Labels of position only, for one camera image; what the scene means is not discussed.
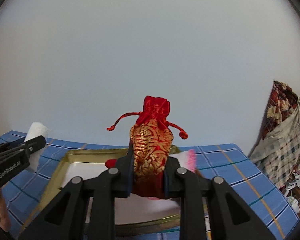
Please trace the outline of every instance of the red silk bag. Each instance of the red silk bag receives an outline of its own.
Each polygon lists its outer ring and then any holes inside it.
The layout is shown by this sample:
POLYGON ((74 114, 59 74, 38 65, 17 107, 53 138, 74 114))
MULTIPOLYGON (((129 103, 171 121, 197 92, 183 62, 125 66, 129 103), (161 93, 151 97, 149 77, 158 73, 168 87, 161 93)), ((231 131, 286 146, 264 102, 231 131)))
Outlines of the red silk bag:
MULTIPOLYGON (((117 123, 124 117, 139 115, 136 124, 130 129, 130 140, 134 153, 134 178, 139 185, 136 194, 141 196, 156 196, 158 189, 162 188, 162 172, 169 156, 173 134, 168 126, 180 130, 179 136, 187 139, 187 133, 179 126, 166 120, 170 113, 170 102, 165 98, 146 96, 143 111, 126 113, 108 131, 114 130, 117 123)), ((112 168, 115 160, 106 162, 107 168, 112 168)))

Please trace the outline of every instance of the blue plaid tablecloth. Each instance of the blue plaid tablecloth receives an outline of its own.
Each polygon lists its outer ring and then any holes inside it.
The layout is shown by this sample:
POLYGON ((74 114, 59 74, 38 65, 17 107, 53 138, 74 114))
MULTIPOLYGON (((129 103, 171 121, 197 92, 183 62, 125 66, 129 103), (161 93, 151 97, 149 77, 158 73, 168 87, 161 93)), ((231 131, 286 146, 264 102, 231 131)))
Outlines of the blue plaid tablecloth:
MULTIPOLYGON (((0 143, 11 142, 24 136, 26 136, 25 133, 10 131, 0 136, 0 143)), ((12 223, 11 234, 17 237, 25 224, 29 223, 28 218, 31 217, 31 213, 34 213, 52 173, 68 150, 113 148, 123 147, 48 138, 37 172, 23 171, 2 189, 12 223)), ((276 239, 284 239, 292 230, 298 221, 297 215, 281 192, 247 159, 237 145, 180 147, 181 151, 189 149, 196 152, 196 166, 202 175, 208 179, 215 176, 223 177, 267 225, 276 239)), ((209 226, 207 229, 208 236, 210 236, 209 226)), ((129 239, 177 240, 179 228, 155 234, 117 238, 117 240, 129 239)))

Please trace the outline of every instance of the finger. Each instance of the finger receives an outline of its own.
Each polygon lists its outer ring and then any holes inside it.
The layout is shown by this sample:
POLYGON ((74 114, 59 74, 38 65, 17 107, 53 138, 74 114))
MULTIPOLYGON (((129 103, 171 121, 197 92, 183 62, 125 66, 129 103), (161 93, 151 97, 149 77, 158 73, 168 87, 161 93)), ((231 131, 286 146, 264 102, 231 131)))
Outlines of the finger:
POLYGON ((8 216, 6 203, 3 198, 1 190, 0 190, 0 227, 6 232, 8 232, 11 227, 11 222, 8 216))
POLYGON ((6 207, 6 202, 0 190, 0 218, 5 218, 5 217, 8 217, 8 211, 6 207))
POLYGON ((1 227, 4 231, 6 231, 6 232, 9 231, 9 229, 10 229, 10 227, 11 227, 11 222, 10 222, 9 217, 5 217, 5 218, 1 218, 1 219, 0 219, 0 227, 1 227))

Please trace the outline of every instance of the white cloth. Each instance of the white cloth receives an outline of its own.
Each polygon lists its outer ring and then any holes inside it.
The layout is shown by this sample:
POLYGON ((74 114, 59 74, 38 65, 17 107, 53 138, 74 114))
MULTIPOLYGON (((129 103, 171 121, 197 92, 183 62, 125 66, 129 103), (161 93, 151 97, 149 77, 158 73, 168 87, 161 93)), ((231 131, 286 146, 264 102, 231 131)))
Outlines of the white cloth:
MULTIPOLYGON (((25 142, 40 135, 42 135, 43 137, 45 137, 45 139, 47 139, 48 131, 49 129, 45 127, 42 123, 33 122, 28 130, 28 134, 25 138, 25 142)), ((30 155, 29 157, 30 166, 26 168, 27 171, 33 173, 37 171, 39 165, 39 158, 40 155, 43 153, 43 151, 44 148, 30 155)))

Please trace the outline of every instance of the metal screw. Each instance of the metal screw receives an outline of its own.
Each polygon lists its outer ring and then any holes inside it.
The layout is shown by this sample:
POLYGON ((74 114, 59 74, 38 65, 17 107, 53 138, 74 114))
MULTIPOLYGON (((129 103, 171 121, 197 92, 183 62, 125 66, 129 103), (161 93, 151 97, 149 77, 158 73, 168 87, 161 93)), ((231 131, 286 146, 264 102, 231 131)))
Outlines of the metal screw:
POLYGON ((117 173, 119 172, 119 170, 118 170, 117 168, 110 168, 110 169, 108 170, 108 172, 109 172, 110 174, 117 174, 117 173))
POLYGON ((187 172, 187 169, 184 167, 177 168, 177 173, 179 173, 179 174, 185 174, 186 172, 187 172))
POLYGON ((222 184, 224 182, 222 177, 215 177, 213 180, 217 184, 222 184))
POLYGON ((76 177, 73 177, 72 179, 71 179, 71 182, 73 183, 73 184, 78 184, 78 183, 80 183, 81 182, 81 177, 79 177, 79 176, 76 176, 76 177))

